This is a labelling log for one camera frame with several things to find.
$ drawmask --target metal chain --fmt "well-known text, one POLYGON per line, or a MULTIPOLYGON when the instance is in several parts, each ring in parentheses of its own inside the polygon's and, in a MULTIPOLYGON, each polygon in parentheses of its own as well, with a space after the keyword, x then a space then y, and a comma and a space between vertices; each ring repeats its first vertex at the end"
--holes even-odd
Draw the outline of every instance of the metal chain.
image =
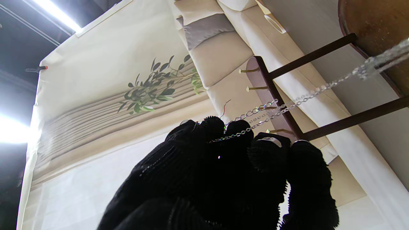
MULTIPOLYGON (((327 83, 325 85, 322 85, 321 87, 316 88, 313 90, 310 94, 308 95, 303 95, 297 99, 295 99, 296 102, 289 102, 286 104, 283 104, 281 106, 278 106, 276 109, 273 111, 277 111, 274 115, 267 117, 265 120, 260 121, 259 123, 251 126, 251 128, 247 128, 239 133, 227 136, 227 137, 222 137, 219 139, 215 139, 210 141, 209 143, 214 143, 214 142, 219 142, 222 140, 228 140, 234 137, 239 137, 246 132, 250 132, 252 129, 255 129, 256 127, 264 124, 265 122, 268 122, 276 117, 281 116, 282 114, 288 112, 290 109, 293 109, 295 107, 300 106, 301 104, 307 102, 308 100, 318 96, 322 92, 332 89, 333 87, 339 85, 340 83, 344 82, 345 80, 349 79, 352 76, 358 76, 361 80, 366 80, 369 76, 374 75, 375 73, 380 73, 394 65, 399 64, 400 62, 406 60, 409 58, 409 38, 406 40, 403 40, 401 43, 398 45, 394 46, 393 48, 383 52, 382 54, 376 56, 376 57, 370 57, 368 58, 365 63, 357 68, 355 68, 352 73, 347 74, 346 76, 332 81, 330 83, 327 83)), ((257 108, 254 108, 250 111, 248 111, 245 114, 242 114, 240 117, 236 117, 233 121, 238 121, 238 120, 244 120, 247 117, 251 117, 254 114, 257 114, 260 111, 263 111, 266 109, 266 107, 271 106, 273 103, 277 103, 278 100, 275 99, 274 101, 270 101, 264 105, 261 105, 257 108)), ((225 125, 225 129, 227 126, 233 122, 230 121, 225 125)))

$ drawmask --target finger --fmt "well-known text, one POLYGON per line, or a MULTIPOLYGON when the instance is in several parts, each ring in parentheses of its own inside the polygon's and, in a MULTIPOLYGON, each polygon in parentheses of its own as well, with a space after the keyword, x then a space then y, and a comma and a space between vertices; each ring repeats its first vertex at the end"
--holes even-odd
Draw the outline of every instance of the finger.
POLYGON ((282 174, 287 171, 287 157, 290 139, 270 134, 259 133, 248 149, 248 156, 253 166, 262 172, 282 174))
POLYGON ((180 125, 174 128, 169 134, 166 136, 165 140, 175 139, 176 137, 184 136, 188 133, 191 133, 193 128, 195 127, 196 122, 193 120, 184 120, 180 123, 180 125))
POLYGON ((191 138, 196 142, 208 143, 223 136, 225 124, 214 116, 206 117, 199 125, 196 125, 192 131, 191 138))
POLYGON ((239 145, 238 147, 240 148, 248 148, 254 138, 254 132, 252 130, 246 131, 246 129, 248 128, 250 128, 250 125, 245 120, 231 122, 227 126, 225 137, 237 135, 239 133, 240 134, 239 136, 230 139, 232 140, 231 142, 234 142, 235 144, 239 145))

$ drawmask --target ceiling light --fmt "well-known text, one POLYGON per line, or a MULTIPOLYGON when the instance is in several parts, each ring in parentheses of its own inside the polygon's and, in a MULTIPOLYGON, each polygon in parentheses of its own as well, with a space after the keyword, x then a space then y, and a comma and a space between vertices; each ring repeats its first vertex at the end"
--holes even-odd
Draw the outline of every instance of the ceiling light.
POLYGON ((81 32, 82 28, 76 24, 70 17, 68 17, 64 12, 62 12, 54 3, 50 0, 33 0, 43 9, 45 9, 52 16, 56 17, 58 20, 66 24, 68 27, 73 29, 75 32, 81 32))
POLYGON ((29 127, 0 115, 0 142, 27 143, 30 133, 29 127))

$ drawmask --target black knit glove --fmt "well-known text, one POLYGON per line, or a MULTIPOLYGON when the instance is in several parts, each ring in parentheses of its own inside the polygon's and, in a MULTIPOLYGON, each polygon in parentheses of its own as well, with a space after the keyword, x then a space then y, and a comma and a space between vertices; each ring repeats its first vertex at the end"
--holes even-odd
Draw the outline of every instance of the black knit glove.
POLYGON ((334 230, 338 210, 330 193, 331 172, 321 151, 298 141, 291 146, 288 166, 290 205, 281 230, 334 230))
POLYGON ((189 199, 198 190, 197 175, 198 170, 202 169, 198 163, 206 158, 205 153, 209 151, 207 143, 221 137, 223 128, 224 124, 219 118, 209 117, 201 124, 189 120, 173 129, 163 143, 134 167, 108 204, 98 229, 115 229, 126 219, 129 220, 130 215, 138 215, 138 212, 134 213, 135 210, 153 199, 164 198, 172 204, 180 199, 189 199))

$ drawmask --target thin wire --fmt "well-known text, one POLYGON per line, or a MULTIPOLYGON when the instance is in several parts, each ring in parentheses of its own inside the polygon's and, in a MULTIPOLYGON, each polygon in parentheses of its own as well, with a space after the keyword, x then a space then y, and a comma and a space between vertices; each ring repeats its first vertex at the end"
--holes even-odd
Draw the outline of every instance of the thin wire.
POLYGON ((226 105, 227 105, 227 103, 229 103, 229 101, 231 101, 231 99, 230 99, 230 100, 228 100, 228 101, 225 103, 225 105, 223 106, 223 115, 221 115, 219 118, 222 118, 222 116, 224 116, 224 115, 225 115, 225 112, 226 112, 226 105))

